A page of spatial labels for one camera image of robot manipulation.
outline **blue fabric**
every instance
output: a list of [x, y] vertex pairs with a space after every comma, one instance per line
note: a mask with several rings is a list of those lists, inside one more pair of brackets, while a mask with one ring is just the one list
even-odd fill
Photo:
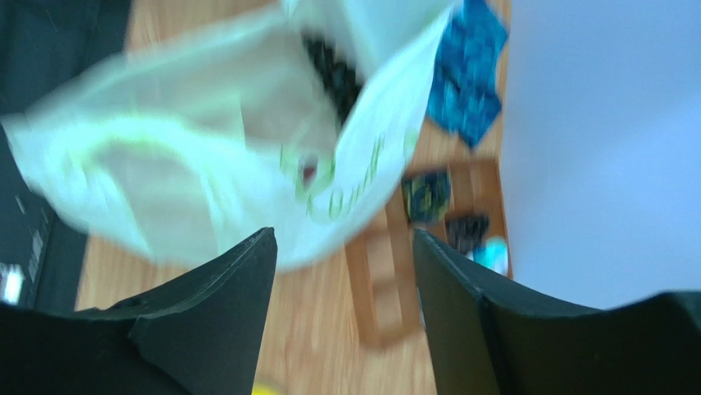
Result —
[[501, 111], [496, 66], [508, 33], [485, 0], [465, 0], [443, 33], [427, 114], [476, 146]]

